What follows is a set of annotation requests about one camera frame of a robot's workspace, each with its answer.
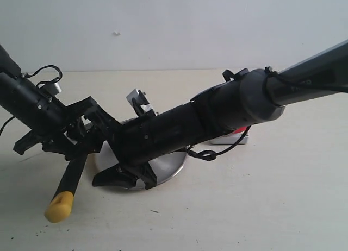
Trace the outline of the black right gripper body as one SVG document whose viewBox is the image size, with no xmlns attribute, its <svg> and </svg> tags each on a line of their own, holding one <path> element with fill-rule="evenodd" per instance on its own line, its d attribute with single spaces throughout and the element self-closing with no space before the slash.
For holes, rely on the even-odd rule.
<svg viewBox="0 0 348 251">
<path fill-rule="evenodd" d="M 186 103 L 129 124 L 109 116 L 119 165 L 139 166 L 195 143 L 203 135 L 202 113 L 199 104 Z"/>
</svg>

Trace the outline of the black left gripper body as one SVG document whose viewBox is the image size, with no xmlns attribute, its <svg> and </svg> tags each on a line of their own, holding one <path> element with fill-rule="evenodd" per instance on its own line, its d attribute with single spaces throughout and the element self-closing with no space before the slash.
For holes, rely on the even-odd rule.
<svg viewBox="0 0 348 251">
<path fill-rule="evenodd" d="M 62 154 L 66 159 L 78 155 L 77 144 L 86 136 L 82 115 L 73 105 L 65 106 L 52 96 L 27 98 L 27 126 L 27 149 L 40 143 L 44 152 Z"/>
</svg>

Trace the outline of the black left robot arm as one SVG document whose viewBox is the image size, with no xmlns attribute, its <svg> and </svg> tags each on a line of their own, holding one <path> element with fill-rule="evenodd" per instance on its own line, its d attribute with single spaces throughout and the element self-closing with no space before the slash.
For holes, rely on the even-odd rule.
<svg viewBox="0 0 348 251">
<path fill-rule="evenodd" d="M 25 124 L 30 132 L 15 142 L 22 155 L 34 145 L 72 160 L 99 152 L 103 141 L 115 142 L 122 124 L 88 97 L 65 106 L 45 89 L 36 87 L 4 48 L 1 48 L 1 107 Z"/>
</svg>

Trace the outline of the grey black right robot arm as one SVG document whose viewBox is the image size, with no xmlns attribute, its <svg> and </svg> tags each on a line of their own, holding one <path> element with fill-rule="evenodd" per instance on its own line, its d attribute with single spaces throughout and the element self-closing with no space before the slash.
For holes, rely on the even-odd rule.
<svg viewBox="0 0 348 251">
<path fill-rule="evenodd" d="M 272 68 L 225 71 L 213 86 L 159 115 L 126 122 L 108 138 L 117 164 L 97 173 L 92 185 L 131 189 L 142 181 L 156 187 L 160 173 L 151 161 L 173 152 L 214 160 L 212 151 L 190 147 L 232 131 L 278 119 L 289 104 L 347 92 L 347 42 L 342 42 L 281 72 Z"/>
</svg>

